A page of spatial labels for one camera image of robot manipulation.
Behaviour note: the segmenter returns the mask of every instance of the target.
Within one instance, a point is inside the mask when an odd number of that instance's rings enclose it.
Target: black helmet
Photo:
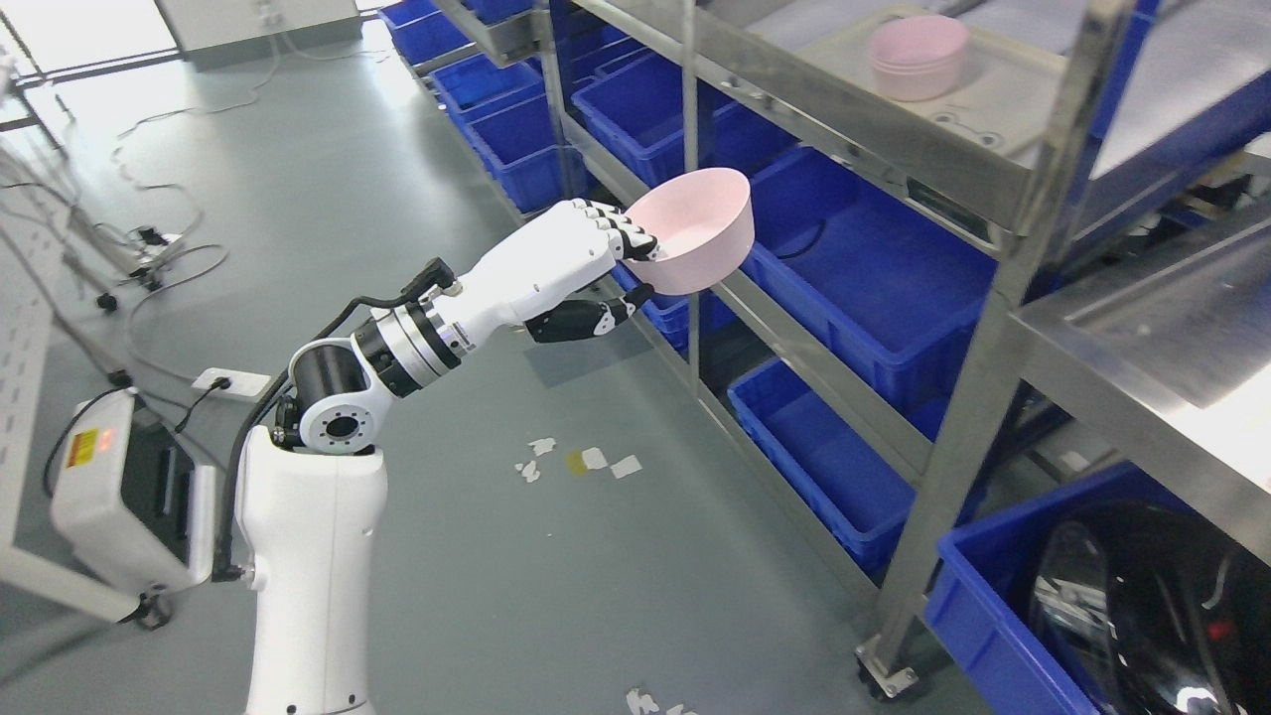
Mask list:
[[[1141,503],[1050,535],[1028,621],[1107,714],[1271,714],[1271,568],[1207,521]]]

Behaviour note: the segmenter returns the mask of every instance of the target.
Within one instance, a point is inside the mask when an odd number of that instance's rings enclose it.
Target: warning label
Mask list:
[[[85,431],[75,436],[71,441],[71,450],[66,455],[67,467],[79,467],[93,461],[93,452],[97,448],[97,431]]]

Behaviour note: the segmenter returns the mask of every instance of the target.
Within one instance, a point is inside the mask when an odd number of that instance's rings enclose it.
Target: yellow sticker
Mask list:
[[[71,450],[66,456],[67,467],[79,467],[93,461],[93,452],[97,447],[97,431],[84,431],[71,441]]]
[[[566,455],[564,464],[569,467],[569,472],[576,478],[581,478],[591,471],[587,469],[587,464],[582,461],[582,452],[571,452]]]

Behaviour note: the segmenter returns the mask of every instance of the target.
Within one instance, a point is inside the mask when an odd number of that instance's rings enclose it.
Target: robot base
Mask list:
[[[366,685],[371,546],[384,456],[297,455],[248,438],[238,519],[258,592],[247,715],[374,715]]]

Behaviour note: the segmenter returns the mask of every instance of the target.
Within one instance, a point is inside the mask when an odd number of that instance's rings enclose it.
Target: pink bowl stack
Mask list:
[[[899,102],[933,99],[962,77],[971,30],[943,15],[892,20],[869,38],[869,63],[880,94]]]

